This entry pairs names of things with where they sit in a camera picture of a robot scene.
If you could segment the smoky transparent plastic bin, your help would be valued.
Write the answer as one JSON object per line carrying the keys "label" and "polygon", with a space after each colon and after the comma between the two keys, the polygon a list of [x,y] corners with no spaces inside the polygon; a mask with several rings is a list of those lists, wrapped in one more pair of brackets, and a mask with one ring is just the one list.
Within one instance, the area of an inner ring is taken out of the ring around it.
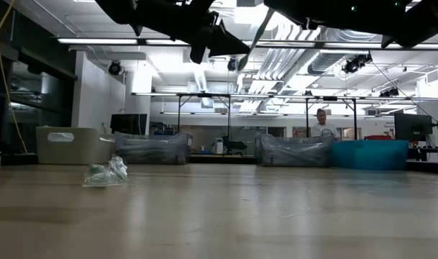
{"label": "smoky transparent plastic bin", "polygon": [[185,165],[189,163],[193,137],[176,135],[129,135],[114,133],[115,153],[128,164]]}
{"label": "smoky transparent plastic bin", "polygon": [[255,157],[262,166],[326,168],[331,164],[334,138],[255,136]]}

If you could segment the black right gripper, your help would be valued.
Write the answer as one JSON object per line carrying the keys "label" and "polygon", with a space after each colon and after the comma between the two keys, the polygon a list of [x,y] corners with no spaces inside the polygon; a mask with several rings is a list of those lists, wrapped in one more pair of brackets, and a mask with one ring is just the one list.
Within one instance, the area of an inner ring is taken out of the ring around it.
{"label": "black right gripper", "polygon": [[318,13],[322,0],[263,0],[263,3],[302,29],[315,30],[325,25]]}

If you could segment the black ceiling spotlight cluster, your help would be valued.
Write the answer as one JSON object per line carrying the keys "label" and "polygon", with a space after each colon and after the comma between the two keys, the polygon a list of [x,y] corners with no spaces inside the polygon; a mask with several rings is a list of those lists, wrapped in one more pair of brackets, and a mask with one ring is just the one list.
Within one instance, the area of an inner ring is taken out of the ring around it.
{"label": "black ceiling spotlight cluster", "polygon": [[358,70],[363,68],[366,64],[373,61],[370,53],[355,55],[353,58],[347,59],[344,66],[342,66],[342,71],[346,74],[356,73]]}

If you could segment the black metal stand frame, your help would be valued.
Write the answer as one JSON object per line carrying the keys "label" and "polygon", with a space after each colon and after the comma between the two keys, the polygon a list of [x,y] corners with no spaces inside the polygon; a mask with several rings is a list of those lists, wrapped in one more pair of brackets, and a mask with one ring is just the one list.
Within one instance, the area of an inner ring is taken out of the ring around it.
{"label": "black metal stand frame", "polygon": [[184,96],[187,96],[188,99],[186,100],[186,102],[189,101],[189,99],[191,97],[198,97],[198,98],[218,98],[227,108],[227,136],[230,137],[231,136],[231,100],[232,97],[230,94],[210,94],[210,93],[205,93],[205,92],[201,92],[201,93],[192,93],[192,94],[188,94],[188,93],[176,93],[175,96],[178,97],[178,111],[177,111],[177,133],[179,133],[181,131],[181,107],[184,105],[184,103],[181,102],[182,98]]}
{"label": "black metal stand frame", "polygon": [[318,101],[327,101],[327,102],[343,102],[348,108],[353,111],[353,127],[354,127],[354,140],[358,140],[357,133],[357,99],[355,97],[346,97],[346,96],[305,96],[305,118],[306,118],[306,129],[309,129],[309,100],[313,99],[316,103]]}

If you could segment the person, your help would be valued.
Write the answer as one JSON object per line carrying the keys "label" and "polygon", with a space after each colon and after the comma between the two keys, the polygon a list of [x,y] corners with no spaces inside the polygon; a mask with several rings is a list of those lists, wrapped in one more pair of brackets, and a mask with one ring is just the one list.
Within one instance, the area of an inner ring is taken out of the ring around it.
{"label": "person", "polygon": [[332,136],[336,140],[340,140],[340,133],[333,124],[327,123],[327,114],[323,109],[316,111],[317,123],[311,128],[311,137],[327,137]]}

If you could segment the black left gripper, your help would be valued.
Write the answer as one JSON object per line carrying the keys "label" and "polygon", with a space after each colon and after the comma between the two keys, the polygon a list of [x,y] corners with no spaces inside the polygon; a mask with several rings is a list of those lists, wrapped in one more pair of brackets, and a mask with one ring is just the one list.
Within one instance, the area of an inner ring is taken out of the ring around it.
{"label": "black left gripper", "polygon": [[219,21],[216,11],[195,12],[191,9],[175,9],[178,18],[175,40],[191,45],[190,59],[201,64],[206,49],[209,56],[245,55],[250,48],[240,39],[228,32],[223,21]]}

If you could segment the white plastic bin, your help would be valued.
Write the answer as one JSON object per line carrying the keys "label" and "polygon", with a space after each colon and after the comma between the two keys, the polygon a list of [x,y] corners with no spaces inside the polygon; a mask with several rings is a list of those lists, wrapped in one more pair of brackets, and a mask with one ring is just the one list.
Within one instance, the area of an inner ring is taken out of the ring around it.
{"label": "white plastic bin", "polygon": [[45,165],[102,164],[115,149],[113,135],[87,127],[37,127],[37,157]]}

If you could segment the black monitor on arm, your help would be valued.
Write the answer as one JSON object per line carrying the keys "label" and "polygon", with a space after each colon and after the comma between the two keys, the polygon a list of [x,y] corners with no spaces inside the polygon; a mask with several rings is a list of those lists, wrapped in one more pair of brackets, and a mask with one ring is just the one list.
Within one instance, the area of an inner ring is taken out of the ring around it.
{"label": "black monitor on arm", "polygon": [[397,113],[394,124],[397,140],[424,142],[433,133],[432,118],[428,115]]}

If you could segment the black wall monitor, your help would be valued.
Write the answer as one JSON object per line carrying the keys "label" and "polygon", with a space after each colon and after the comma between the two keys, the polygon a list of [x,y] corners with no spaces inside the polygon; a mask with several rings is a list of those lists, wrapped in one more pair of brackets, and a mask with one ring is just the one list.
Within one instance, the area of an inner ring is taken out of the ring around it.
{"label": "black wall monitor", "polygon": [[147,125],[146,114],[113,114],[111,116],[111,132],[130,135],[145,135]]}

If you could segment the teal plastic bin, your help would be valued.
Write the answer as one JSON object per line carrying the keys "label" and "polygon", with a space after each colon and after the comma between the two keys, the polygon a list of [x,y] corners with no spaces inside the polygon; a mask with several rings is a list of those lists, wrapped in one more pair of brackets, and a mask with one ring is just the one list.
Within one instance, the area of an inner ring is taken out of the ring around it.
{"label": "teal plastic bin", "polygon": [[367,171],[402,171],[409,142],[405,140],[348,140],[332,146],[333,167]]}

